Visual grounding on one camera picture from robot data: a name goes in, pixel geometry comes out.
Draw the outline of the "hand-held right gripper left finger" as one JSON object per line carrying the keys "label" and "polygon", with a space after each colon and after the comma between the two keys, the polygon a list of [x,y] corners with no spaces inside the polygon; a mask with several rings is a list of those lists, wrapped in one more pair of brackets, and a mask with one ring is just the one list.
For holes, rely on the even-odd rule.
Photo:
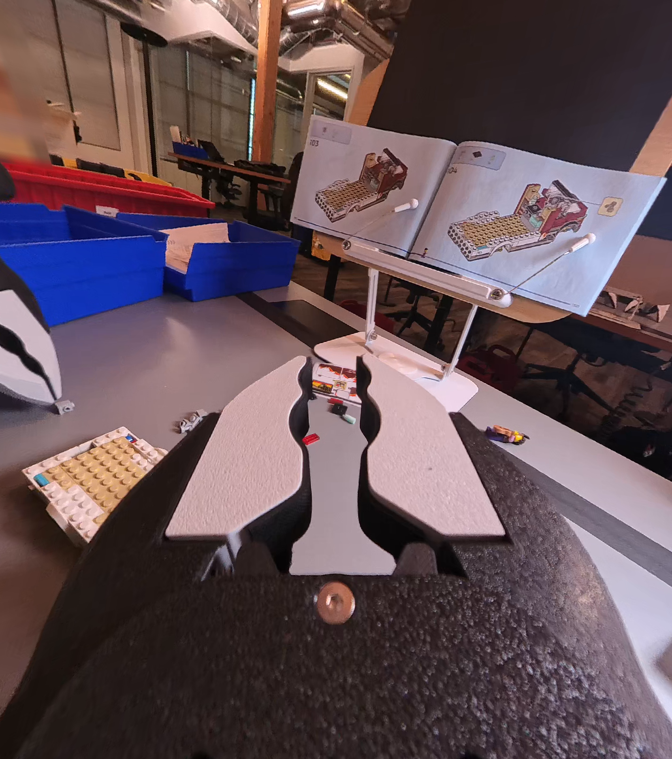
{"label": "hand-held right gripper left finger", "polygon": [[167,526],[171,540],[209,539],[236,556],[264,544],[289,561],[312,517],[312,362],[298,356],[244,389],[219,416]]}

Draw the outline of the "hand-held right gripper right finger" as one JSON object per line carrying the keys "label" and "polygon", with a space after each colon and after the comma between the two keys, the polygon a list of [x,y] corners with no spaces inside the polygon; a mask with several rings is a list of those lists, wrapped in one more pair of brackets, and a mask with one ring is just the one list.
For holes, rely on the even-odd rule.
{"label": "hand-held right gripper right finger", "polygon": [[432,539],[504,537],[443,404],[375,356],[359,359],[357,369],[369,496]]}

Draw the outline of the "toy brick truck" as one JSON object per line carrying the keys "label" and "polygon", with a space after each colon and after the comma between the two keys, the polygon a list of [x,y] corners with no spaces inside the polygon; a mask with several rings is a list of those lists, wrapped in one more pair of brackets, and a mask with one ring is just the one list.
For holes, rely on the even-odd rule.
{"label": "toy brick truck", "polygon": [[167,453],[119,427],[28,466],[23,475],[55,523],[84,546]]}

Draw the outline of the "instruction booklet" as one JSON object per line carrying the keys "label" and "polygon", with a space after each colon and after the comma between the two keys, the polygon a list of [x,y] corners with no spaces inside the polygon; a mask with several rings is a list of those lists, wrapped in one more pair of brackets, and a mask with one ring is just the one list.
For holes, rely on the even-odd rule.
{"label": "instruction booklet", "polygon": [[313,118],[291,220],[585,316],[665,182]]}

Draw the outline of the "sticker sheet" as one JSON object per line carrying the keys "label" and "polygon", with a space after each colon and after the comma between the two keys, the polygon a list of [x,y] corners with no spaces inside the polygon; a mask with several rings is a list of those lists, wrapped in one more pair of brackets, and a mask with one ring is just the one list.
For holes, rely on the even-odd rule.
{"label": "sticker sheet", "polygon": [[357,393],[355,369],[318,363],[313,366],[312,391],[344,404],[361,404]]}

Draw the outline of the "red bin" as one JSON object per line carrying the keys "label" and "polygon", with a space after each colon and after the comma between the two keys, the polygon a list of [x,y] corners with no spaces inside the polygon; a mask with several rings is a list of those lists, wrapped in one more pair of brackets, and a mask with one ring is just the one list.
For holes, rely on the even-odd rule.
{"label": "red bin", "polygon": [[42,204],[50,210],[74,206],[94,212],[99,206],[122,213],[207,218],[215,204],[170,185],[47,164],[3,161],[16,187],[13,202]]}

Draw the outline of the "stack of white papers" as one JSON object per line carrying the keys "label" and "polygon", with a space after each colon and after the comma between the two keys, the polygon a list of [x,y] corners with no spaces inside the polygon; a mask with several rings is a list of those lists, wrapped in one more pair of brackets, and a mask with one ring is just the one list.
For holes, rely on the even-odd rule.
{"label": "stack of white papers", "polygon": [[197,244],[227,243],[230,241],[226,222],[187,225],[161,230],[168,236],[166,267],[186,273],[193,248]]}

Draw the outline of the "wooden table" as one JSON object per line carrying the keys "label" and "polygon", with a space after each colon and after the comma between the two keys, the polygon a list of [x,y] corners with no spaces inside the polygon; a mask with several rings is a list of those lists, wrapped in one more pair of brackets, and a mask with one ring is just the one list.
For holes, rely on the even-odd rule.
{"label": "wooden table", "polygon": [[641,342],[646,346],[655,347],[662,351],[668,351],[672,353],[672,337],[663,335],[658,330],[646,329],[644,327],[634,328],[625,323],[617,323],[610,319],[599,317],[596,315],[588,315],[587,317],[581,317],[575,314],[570,314],[569,318],[576,319],[579,322],[583,322],[593,327],[598,327],[613,334],[632,339],[636,342]]}

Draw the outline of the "dark brown board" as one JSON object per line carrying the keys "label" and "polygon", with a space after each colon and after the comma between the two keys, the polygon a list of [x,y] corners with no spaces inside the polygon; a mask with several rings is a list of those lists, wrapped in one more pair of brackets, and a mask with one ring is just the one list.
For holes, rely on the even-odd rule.
{"label": "dark brown board", "polygon": [[368,125],[632,169],[672,98],[672,1],[415,1]]}

